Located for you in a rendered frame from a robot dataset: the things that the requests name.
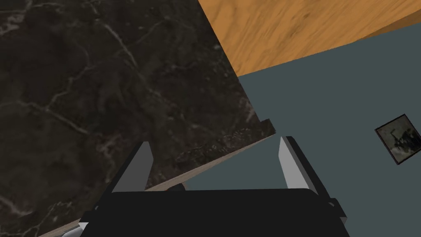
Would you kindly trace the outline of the dark framed wall picture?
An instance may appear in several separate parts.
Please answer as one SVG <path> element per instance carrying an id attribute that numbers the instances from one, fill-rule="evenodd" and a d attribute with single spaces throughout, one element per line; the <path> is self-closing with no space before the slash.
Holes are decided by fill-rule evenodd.
<path id="1" fill-rule="evenodd" d="M 375 133 L 397 165 L 421 151 L 421 135 L 406 114 L 376 128 Z"/>

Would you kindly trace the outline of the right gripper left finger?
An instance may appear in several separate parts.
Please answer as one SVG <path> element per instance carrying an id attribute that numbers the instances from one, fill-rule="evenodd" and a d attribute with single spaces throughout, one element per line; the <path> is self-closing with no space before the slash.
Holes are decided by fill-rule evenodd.
<path id="1" fill-rule="evenodd" d="M 149 142 L 142 142 L 138 148 L 134 149 L 133 154 L 129 155 L 127 159 L 128 163 L 122 167 L 122 174 L 118 175 L 112 192 L 144 191 L 153 160 Z"/>

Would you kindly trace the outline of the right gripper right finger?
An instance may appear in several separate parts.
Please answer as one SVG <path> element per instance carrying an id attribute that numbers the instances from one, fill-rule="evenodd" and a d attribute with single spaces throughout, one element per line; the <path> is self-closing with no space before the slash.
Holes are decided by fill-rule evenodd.
<path id="1" fill-rule="evenodd" d="M 315 170 L 292 136 L 282 136 L 278 159 L 288 189 L 310 189 L 322 198 L 330 198 Z"/>

